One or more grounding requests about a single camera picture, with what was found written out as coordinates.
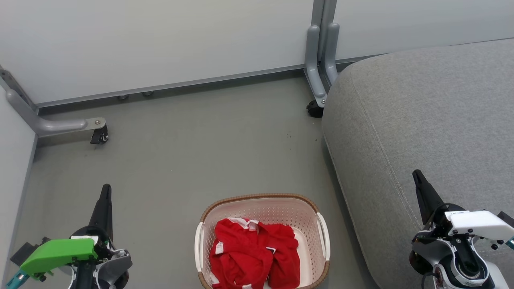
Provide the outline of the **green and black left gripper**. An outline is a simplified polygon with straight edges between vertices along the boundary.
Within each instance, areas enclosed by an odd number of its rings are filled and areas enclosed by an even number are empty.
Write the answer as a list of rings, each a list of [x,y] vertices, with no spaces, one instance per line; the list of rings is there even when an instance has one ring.
[[[48,240],[25,251],[20,269],[31,277],[80,261],[100,261],[112,256],[113,247],[112,187],[106,183],[95,204],[89,226],[80,228],[69,238]]]

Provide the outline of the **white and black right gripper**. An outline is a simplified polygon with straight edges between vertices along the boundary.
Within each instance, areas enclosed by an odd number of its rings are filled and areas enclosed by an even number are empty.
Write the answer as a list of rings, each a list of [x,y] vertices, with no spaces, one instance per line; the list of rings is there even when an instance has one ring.
[[[513,217],[505,212],[471,212],[455,204],[444,204],[421,170],[412,172],[416,196],[425,231],[433,238],[463,235],[490,240],[496,245],[513,245]]]

